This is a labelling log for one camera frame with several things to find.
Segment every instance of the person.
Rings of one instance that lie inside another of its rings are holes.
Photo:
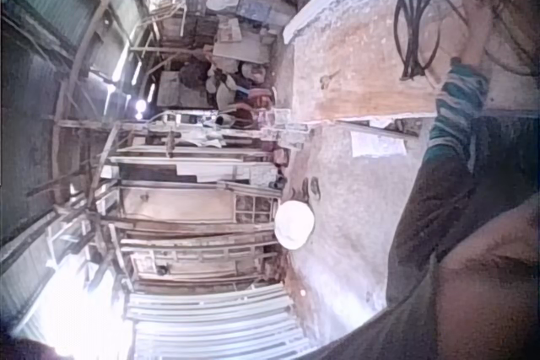
[[[397,225],[387,308],[305,358],[495,360],[540,353],[538,121],[516,120],[523,129],[505,144],[501,121],[479,118],[489,92],[480,64],[493,6],[494,0],[463,0],[467,44],[436,100],[429,145]]]

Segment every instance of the hand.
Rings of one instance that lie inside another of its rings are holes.
[[[463,0],[463,8],[467,16],[470,39],[488,40],[493,27],[494,0]]]

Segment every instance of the cloth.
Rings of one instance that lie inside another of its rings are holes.
[[[483,75],[453,64],[436,100],[437,117],[428,150],[389,253],[388,307],[349,335],[303,358],[438,357],[438,263],[490,219],[517,207],[537,189],[537,181],[531,181],[532,177],[537,179],[537,167],[526,172],[512,159],[487,169],[475,168],[480,176],[469,170],[475,127],[484,126],[477,117],[487,89]],[[527,139],[537,138],[537,125],[535,128],[536,133]],[[511,170],[501,173],[506,165]]]

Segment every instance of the striped sleeve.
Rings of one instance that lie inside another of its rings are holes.
[[[483,108],[488,80],[474,68],[452,63],[448,79],[437,97],[437,118],[429,133],[424,162],[443,156],[469,159],[471,122]]]

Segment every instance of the stacked metal sheet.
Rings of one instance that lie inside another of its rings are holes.
[[[312,350],[282,284],[233,293],[132,294],[135,358],[282,359]]]

